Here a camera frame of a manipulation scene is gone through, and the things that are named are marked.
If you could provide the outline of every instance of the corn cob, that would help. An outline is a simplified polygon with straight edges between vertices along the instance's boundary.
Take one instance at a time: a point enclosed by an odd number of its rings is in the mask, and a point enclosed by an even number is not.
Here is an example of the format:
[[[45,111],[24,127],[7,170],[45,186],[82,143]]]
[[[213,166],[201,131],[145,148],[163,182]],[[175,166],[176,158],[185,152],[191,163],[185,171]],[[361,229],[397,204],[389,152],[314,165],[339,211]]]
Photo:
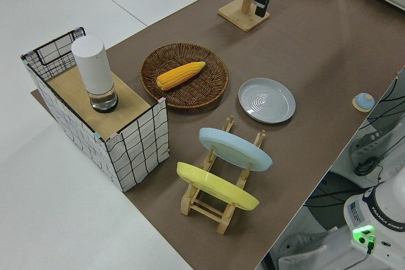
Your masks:
[[[170,90],[197,75],[201,69],[204,68],[204,66],[204,61],[195,61],[184,64],[177,68],[171,69],[166,73],[160,74],[156,79],[156,83],[161,90]]]

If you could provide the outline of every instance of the blue plate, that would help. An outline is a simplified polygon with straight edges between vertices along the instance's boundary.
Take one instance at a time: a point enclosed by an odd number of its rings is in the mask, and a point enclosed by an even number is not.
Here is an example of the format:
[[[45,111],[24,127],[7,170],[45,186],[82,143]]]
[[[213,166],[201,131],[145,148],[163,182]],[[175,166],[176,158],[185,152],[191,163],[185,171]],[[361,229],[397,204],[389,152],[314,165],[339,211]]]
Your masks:
[[[228,163],[246,169],[252,164],[252,171],[265,171],[272,164],[270,156],[254,144],[225,131],[202,128],[200,143],[207,149],[214,147],[214,154]]]

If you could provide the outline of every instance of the wicker basket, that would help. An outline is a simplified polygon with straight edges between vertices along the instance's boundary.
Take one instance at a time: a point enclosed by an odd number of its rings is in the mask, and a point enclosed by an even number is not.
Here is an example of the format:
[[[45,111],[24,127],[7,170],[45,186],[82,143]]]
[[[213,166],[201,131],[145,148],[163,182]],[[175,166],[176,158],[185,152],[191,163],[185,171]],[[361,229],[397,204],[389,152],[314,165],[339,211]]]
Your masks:
[[[168,91],[156,84],[157,77],[192,61],[205,61],[196,76]],[[228,70],[222,59],[211,50],[195,44],[169,44],[153,51],[140,69],[140,80],[146,92],[156,100],[164,97],[166,104],[178,109],[196,109],[217,101],[228,84]]]

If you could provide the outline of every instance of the mug tree stand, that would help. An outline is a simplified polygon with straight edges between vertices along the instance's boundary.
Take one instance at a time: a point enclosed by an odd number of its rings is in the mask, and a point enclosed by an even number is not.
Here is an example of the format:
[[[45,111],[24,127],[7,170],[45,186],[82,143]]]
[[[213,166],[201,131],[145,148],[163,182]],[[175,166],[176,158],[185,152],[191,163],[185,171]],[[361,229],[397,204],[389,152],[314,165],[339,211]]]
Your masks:
[[[252,0],[235,0],[220,8],[218,14],[248,32],[270,17],[268,12],[264,17],[259,17],[254,14],[255,10]]]

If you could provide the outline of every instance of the brown table surface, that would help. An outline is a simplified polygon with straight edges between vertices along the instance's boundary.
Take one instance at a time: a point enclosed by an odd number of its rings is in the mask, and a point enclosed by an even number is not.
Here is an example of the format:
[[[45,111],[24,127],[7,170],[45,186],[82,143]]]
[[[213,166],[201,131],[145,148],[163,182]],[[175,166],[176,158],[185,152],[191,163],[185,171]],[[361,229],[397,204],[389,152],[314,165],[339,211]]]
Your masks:
[[[381,0],[271,0],[270,19],[247,33],[217,14],[232,1],[199,0],[107,51],[111,69],[147,102],[153,99],[139,70],[161,46],[199,44],[228,67],[217,108],[169,110],[169,159],[125,193],[194,269],[254,269],[366,118],[352,98],[367,92],[378,100],[405,63],[405,14]],[[290,89],[297,104],[290,121],[266,125],[243,112],[239,87],[256,77]],[[231,114],[232,133],[246,140],[266,130],[262,149],[274,164],[247,181],[259,206],[236,210],[219,235],[216,222],[202,214],[180,214],[187,184],[176,163],[200,165],[206,151],[199,129],[221,128]],[[239,169],[219,159],[211,172],[236,182]]]

